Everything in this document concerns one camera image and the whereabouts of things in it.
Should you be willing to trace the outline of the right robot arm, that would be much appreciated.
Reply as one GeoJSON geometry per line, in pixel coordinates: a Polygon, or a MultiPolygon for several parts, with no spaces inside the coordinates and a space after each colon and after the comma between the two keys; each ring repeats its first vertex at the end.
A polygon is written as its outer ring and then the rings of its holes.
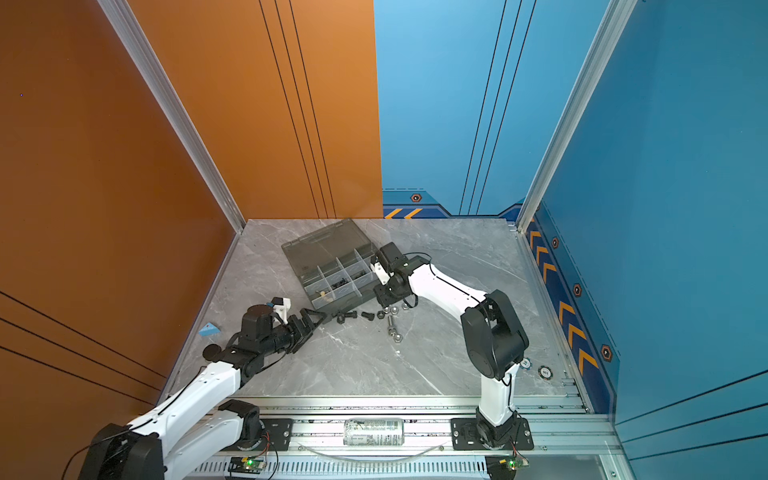
{"type": "Polygon", "coordinates": [[[530,340],[508,295],[487,293],[441,272],[423,252],[403,253],[392,242],[371,261],[382,307],[427,300],[461,325],[468,358],[479,372],[481,395],[471,440],[488,450],[531,451],[532,432],[519,413],[514,392],[530,340]]]}

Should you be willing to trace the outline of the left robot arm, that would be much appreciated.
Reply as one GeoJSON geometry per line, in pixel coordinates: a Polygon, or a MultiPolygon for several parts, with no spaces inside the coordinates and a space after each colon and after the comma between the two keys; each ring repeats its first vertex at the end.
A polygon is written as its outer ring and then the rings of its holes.
{"type": "Polygon", "coordinates": [[[269,356],[296,353],[327,319],[289,308],[286,298],[249,307],[225,346],[204,349],[206,366],[184,387],[126,425],[105,426],[81,448],[80,478],[183,479],[226,447],[269,450],[259,407],[233,395],[268,369],[269,356]]]}

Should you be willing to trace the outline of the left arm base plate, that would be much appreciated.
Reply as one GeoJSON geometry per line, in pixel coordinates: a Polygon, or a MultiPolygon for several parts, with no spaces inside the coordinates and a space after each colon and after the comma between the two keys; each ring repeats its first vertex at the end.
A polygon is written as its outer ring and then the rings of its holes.
{"type": "Polygon", "coordinates": [[[235,448],[243,452],[263,452],[277,450],[285,452],[289,449],[294,421],[290,418],[262,419],[254,439],[239,440],[235,448]]]}

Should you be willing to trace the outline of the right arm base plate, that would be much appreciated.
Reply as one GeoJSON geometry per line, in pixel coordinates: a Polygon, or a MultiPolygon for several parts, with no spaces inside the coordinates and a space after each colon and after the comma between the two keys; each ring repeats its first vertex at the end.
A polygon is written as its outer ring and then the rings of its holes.
{"type": "Polygon", "coordinates": [[[513,415],[501,426],[493,426],[485,419],[453,418],[450,420],[454,450],[517,450],[535,448],[528,420],[513,415]]]}

